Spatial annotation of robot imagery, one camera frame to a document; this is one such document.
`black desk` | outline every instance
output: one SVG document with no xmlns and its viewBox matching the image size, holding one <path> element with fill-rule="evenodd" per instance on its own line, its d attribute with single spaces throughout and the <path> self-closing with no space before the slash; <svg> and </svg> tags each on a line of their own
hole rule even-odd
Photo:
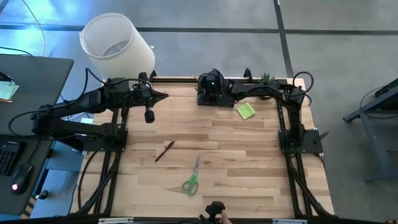
<svg viewBox="0 0 398 224">
<path fill-rule="evenodd" d="M 0 72 L 14 79 L 19 89 L 12 97 L 13 103 L 0 102 L 0 135 L 11 135 L 8 131 L 8 121 L 17 114 L 38 110 L 39 106 L 47 103 L 54 104 L 62 91 L 73 60 L 46 57 L 27 57 L 18 55 L 0 55 Z M 33 134 L 30 116 L 23 116 L 14 121 L 13 130 L 19 134 Z M 37 140 L 11 138 L 27 143 L 17 162 L 17 166 L 27 162 Z M 11 177 L 0 175 L 0 214 L 20 215 L 26 208 L 32 195 L 43 164 L 50 152 L 52 141 L 42 141 L 36 150 L 31 164 L 34 166 L 29 187 L 21 195 L 13 195 L 10 190 Z"/>
</svg>

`concrete floor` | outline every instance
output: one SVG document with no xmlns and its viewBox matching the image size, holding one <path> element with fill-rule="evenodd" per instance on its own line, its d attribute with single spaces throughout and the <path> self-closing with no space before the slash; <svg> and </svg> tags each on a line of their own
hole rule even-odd
<svg viewBox="0 0 398 224">
<path fill-rule="evenodd" d="M 0 26 L 34 24 L 20 0 L 2 1 L 7 4 L 0 4 Z M 321 132 L 330 131 L 323 140 L 323 147 L 335 213 L 344 218 L 382 222 L 397 219 L 398 180 L 380 180 L 369 184 L 363 181 L 366 175 L 376 172 L 368 141 L 359 121 L 345 124 L 341 119 L 358 109 L 360 99 L 368 91 L 397 78 L 397 1 L 280 0 L 285 29 L 310 32 L 391 30 L 387 32 L 391 35 L 377 32 L 368 32 L 372 35 L 287 34 L 286 43 L 284 35 L 275 32 L 281 26 L 277 23 L 273 0 L 27 2 L 41 23 L 66 26 L 66 29 L 72 30 L 107 12 L 122 13 L 137 27 L 273 29 L 261 30 L 262 33 L 254 33 L 253 30 L 248 31 L 250 33 L 209 30 L 141 34 L 149 45 L 154 46 L 155 69 L 162 76 L 199 74 L 215 67 L 226 76 L 240 77 L 244 69 L 250 67 L 256 76 L 271 72 L 277 77 L 289 77 L 291 74 L 286 70 L 289 66 L 285 64 L 289 63 L 289 58 L 294 73 L 302 70 L 311 72 L 315 77 L 315 85 L 310 92 L 314 122 Z M 42 47 L 40 32 L 31 27 L 27 29 L 0 30 L 0 45 L 38 55 Z M 45 31 L 45 36 L 45 56 L 75 60 L 62 95 L 66 99 L 77 97 L 84 81 L 84 68 L 94 69 L 80 47 L 78 32 Z M 287 46 L 284 52 L 281 44 Z M 90 79 L 88 90 L 97 87 L 98 83 Z M 51 203 L 71 200 L 74 184 L 61 183 L 68 182 L 65 180 L 75 183 L 76 173 L 60 172 L 50 175 L 45 183 L 48 190 L 53 189 L 59 194 L 52 194 L 51 201 L 39 201 L 33 217 L 68 212 L 66 207 L 60 211 L 41 209 L 41 204 L 51 206 Z"/>
</svg>

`wooden plank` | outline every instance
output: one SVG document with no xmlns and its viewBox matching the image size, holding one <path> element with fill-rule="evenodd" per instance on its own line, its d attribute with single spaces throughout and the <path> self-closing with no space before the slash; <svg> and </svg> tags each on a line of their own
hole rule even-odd
<svg viewBox="0 0 398 224">
<path fill-rule="evenodd" d="M 296 84 L 303 85 L 303 80 L 298 79 Z M 155 83 L 157 91 L 170 97 L 154 106 L 152 124 L 145 123 L 145 108 L 131 108 L 112 215 L 197 217 L 212 201 L 220 200 L 232 218 L 293 217 L 286 163 L 277 137 L 280 127 L 275 100 L 252 97 L 239 102 L 236 106 L 249 102 L 256 110 L 253 117 L 243 121 L 236 107 L 198 106 L 194 86 L 195 83 Z M 94 123 L 110 122 L 111 116 L 110 111 L 96 114 Z M 302 123 L 307 129 L 313 128 L 307 99 Z M 171 141 L 175 141 L 174 145 L 154 162 Z M 85 156 L 82 168 L 89 156 Z M 102 152 L 97 153 L 87 169 L 81 191 L 83 203 L 98 185 L 103 156 Z M 196 196 L 189 197 L 181 185 L 191 176 L 198 156 L 199 189 Z M 308 187 L 333 213 L 322 162 L 305 154 L 303 163 Z M 76 195 L 71 212 L 77 210 Z M 304 210 L 300 190 L 298 195 Z"/>
</svg>

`scissors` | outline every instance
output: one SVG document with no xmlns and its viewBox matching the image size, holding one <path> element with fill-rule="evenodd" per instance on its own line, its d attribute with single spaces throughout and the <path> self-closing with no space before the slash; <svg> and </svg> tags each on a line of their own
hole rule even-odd
<svg viewBox="0 0 398 224">
<path fill-rule="evenodd" d="M 199 164 L 200 164 L 200 156 L 198 156 L 197 164 L 193 170 L 193 174 L 191 175 L 189 180 L 184 182 L 181 186 L 182 191 L 187 193 L 189 196 L 194 196 L 197 193 L 198 188 L 199 188 L 199 185 L 198 185 Z"/>
</svg>

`wood grain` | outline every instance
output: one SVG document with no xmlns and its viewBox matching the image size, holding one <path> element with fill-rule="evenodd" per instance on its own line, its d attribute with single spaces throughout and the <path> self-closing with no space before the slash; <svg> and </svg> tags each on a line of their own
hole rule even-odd
<svg viewBox="0 0 398 224">
<path fill-rule="evenodd" d="M 303 86 L 303 80 L 296 82 Z M 286 163 L 277 137 L 275 100 L 246 98 L 239 102 L 237 106 L 249 102 L 256 110 L 253 117 L 243 121 L 234 108 L 197 106 L 194 84 L 158 83 L 154 88 L 170 97 L 154 106 L 156 121 L 152 124 L 145 123 L 144 108 L 130 109 L 129 137 L 119 167 L 113 216 L 197 217 L 205 213 L 206 205 L 220 200 L 233 218 L 293 217 Z M 94 123 L 110 122 L 111 115 L 110 111 L 97 114 Z M 313 128 L 307 99 L 302 123 Z M 170 141 L 175 144 L 155 163 Z M 103 156 L 97 153 L 88 167 L 81 186 L 83 202 L 98 185 Z M 188 197 L 180 186 L 192 174 L 198 156 L 199 189 L 194 197 Z M 303 163 L 309 188 L 333 213 L 321 161 L 303 155 Z M 304 211 L 300 191 L 298 195 Z M 77 210 L 76 198 L 77 194 L 72 212 Z"/>
</svg>

